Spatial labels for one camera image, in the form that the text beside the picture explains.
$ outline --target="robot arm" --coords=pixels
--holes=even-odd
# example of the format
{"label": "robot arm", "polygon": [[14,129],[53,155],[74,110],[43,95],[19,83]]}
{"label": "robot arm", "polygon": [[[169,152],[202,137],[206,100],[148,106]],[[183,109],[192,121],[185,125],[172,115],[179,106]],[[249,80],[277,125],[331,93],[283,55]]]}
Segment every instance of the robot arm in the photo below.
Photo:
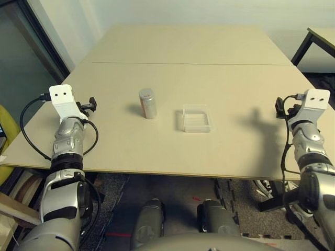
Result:
{"label": "robot arm", "polygon": [[71,86],[52,86],[50,96],[61,124],[55,133],[50,175],[41,199],[42,224],[26,236],[20,251],[78,250],[81,220],[93,209],[90,186],[82,170],[85,134],[82,121],[87,116],[75,103]]}
{"label": "robot arm", "polygon": [[327,109],[328,90],[298,94],[302,104],[288,110],[295,160],[300,169],[299,202],[313,212],[331,250],[335,250],[335,168],[323,148],[317,120]]}

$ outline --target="silver can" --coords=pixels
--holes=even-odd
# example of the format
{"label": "silver can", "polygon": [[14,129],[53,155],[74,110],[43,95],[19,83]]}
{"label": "silver can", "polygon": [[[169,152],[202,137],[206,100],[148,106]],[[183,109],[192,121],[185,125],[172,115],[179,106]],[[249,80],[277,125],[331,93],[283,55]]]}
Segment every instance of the silver can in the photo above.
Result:
{"label": "silver can", "polygon": [[154,119],[157,116],[155,95],[152,89],[146,88],[139,92],[141,106],[144,117],[147,119]]}

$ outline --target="beige tabletop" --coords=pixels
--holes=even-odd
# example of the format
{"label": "beige tabletop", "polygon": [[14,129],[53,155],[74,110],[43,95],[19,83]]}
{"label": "beige tabletop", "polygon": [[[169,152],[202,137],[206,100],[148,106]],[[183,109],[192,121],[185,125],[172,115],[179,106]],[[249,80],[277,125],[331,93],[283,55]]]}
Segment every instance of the beige tabletop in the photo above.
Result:
{"label": "beige tabletop", "polygon": [[335,28],[309,27],[307,30],[335,49]]}
{"label": "beige tabletop", "polygon": [[256,26],[113,26],[85,62],[291,65]]}
{"label": "beige tabletop", "polygon": [[[82,104],[94,96],[90,119],[99,142],[84,157],[84,170],[97,172],[281,179],[286,128],[276,119],[277,96],[302,93],[312,85],[294,66],[164,65],[81,63],[65,80]],[[143,118],[138,91],[150,87],[158,117]],[[214,129],[185,133],[183,104],[207,104]],[[49,156],[59,117],[50,102],[27,124],[35,144]],[[334,111],[319,120],[325,149],[334,160]],[[87,127],[85,148],[94,141]],[[49,168],[22,134],[2,157],[3,164]],[[293,149],[287,168],[298,171]],[[287,174],[288,179],[299,179]]]}

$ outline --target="black cable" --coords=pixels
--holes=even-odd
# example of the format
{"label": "black cable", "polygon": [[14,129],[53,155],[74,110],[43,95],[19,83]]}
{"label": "black cable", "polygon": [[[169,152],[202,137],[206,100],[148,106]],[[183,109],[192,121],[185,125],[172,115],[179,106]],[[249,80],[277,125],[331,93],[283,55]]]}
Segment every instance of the black cable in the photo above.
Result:
{"label": "black cable", "polygon": [[299,174],[300,175],[299,172],[295,172],[295,171],[285,170],[285,172],[288,172],[288,173],[291,173],[291,174]]}
{"label": "black cable", "polygon": [[95,191],[95,193],[97,195],[98,208],[97,208],[96,216],[94,218],[94,221],[93,221],[92,225],[90,226],[90,228],[87,230],[86,234],[82,237],[82,239],[80,241],[79,248],[82,247],[82,245],[85,243],[85,241],[87,240],[88,236],[90,235],[91,231],[93,230],[93,227],[95,226],[95,224],[97,222],[97,219],[99,217],[100,210],[101,210],[101,199],[100,199],[100,194],[99,194],[98,190],[96,190],[95,186],[86,177],[84,177],[84,179],[92,187],[92,189]]}
{"label": "black cable", "polygon": [[35,149],[35,151],[36,152],[38,152],[40,155],[42,155],[45,159],[47,159],[47,160],[51,160],[51,158],[48,156],[48,155],[46,155],[45,153],[43,153],[42,151],[40,151],[32,142],[31,142],[31,140],[29,139],[29,137],[28,137],[28,135],[27,135],[27,133],[26,133],[26,131],[25,131],[25,128],[24,128],[24,126],[23,126],[23,117],[24,117],[24,115],[25,115],[25,112],[27,111],[27,109],[33,104],[33,103],[35,103],[35,102],[37,102],[37,101],[39,101],[39,100],[43,100],[41,97],[39,97],[39,98],[35,98],[34,100],[32,100],[31,102],[29,102],[26,106],[25,106],[25,108],[22,110],[22,112],[21,112],[21,115],[20,115],[20,128],[21,128],[21,132],[22,132],[22,134],[23,134],[23,136],[25,137],[25,139],[27,140],[27,142],[29,143],[29,145],[32,147],[32,148],[34,148]]}
{"label": "black cable", "polygon": [[94,129],[94,131],[95,131],[95,135],[96,135],[96,137],[95,137],[95,141],[94,141],[93,145],[92,145],[87,151],[84,152],[84,155],[85,155],[85,154],[89,153],[89,152],[95,147],[95,145],[96,145],[96,143],[98,142],[98,139],[99,139],[99,132],[98,132],[98,128],[95,126],[95,124],[94,124],[93,122],[91,122],[91,121],[89,121],[89,120],[87,120],[87,119],[83,119],[82,121],[83,121],[85,124],[86,124],[86,123],[87,123],[87,124],[90,124],[90,125],[93,127],[93,129]]}
{"label": "black cable", "polygon": [[314,235],[311,234],[311,232],[306,228],[306,226],[302,223],[302,221],[292,212],[291,208],[289,207],[289,205],[286,202],[286,198],[285,198],[285,172],[290,172],[292,173],[293,171],[288,171],[286,170],[285,167],[285,159],[286,159],[286,154],[288,149],[290,148],[291,144],[288,143],[288,139],[289,139],[289,128],[288,128],[288,121],[287,121],[287,115],[286,115],[286,111],[285,111],[285,101],[288,100],[289,98],[295,98],[296,99],[296,95],[290,95],[287,96],[284,101],[283,101],[283,111],[284,111],[284,117],[285,117],[285,123],[286,123],[286,144],[284,147],[284,151],[283,151],[283,155],[282,155],[282,161],[281,161],[281,169],[282,169],[282,192],[283,192],[283,205],[284,208],[286,209],[286,212],[288,214],[288,217],[290,218],[290,220],[292,220],[294,222],[294,224],[296,224],[296,226],[300,229],[300,231],[302,231],[302,233],[305,235],[305,237],[307,239],[310,240],[310,242],[313,243],[313,245],[320,251],[328,251],[328,249],[326,249],[316,238]]}
{"label": "black cable", "polygon": [[90,215],[89,220],[84,225],[82,225],[81,230],[87,228],[91,222],[92,222],[92,215]]}

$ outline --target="desk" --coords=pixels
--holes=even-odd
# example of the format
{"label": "desk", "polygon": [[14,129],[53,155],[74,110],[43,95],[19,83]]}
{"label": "desk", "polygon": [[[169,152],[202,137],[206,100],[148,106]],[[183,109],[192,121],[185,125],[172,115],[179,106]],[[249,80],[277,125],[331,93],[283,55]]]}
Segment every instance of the desk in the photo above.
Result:
{"label": "desk", "polygon": [[308,34],[292,58],[292,63],[298,65],[308,48],[315,43],[335,58],[335,28],[308,28]]}
{"label": "desk", "polygon": [[[94,96],[90,117],[99,142],[84,157],[84,170],[279,180],[286,127],[275,117],[277,96],[304,92],[310,82],[294,66],[81,63],[64,81],[77,101]],[[158,117],[141,115],[138,91],[150,87]],[[182,131],[183,104],[207,104],[214,130]],[[325,149],[334,160],[334,112],[319,120]],[[59,116],[50,102],[27,124],[32,141],[49,156]],[[95,134],[86,129],[84,146]],[[49,168],[20,134],[4,153],[2,164]],[[298,171],[293,149],[287,168]],[[287,179],[299,179],[287,173]]]}
{"label": "desk", "polygon": [[239,25],[113,26],[83,61],[292,65],[260,28]]}

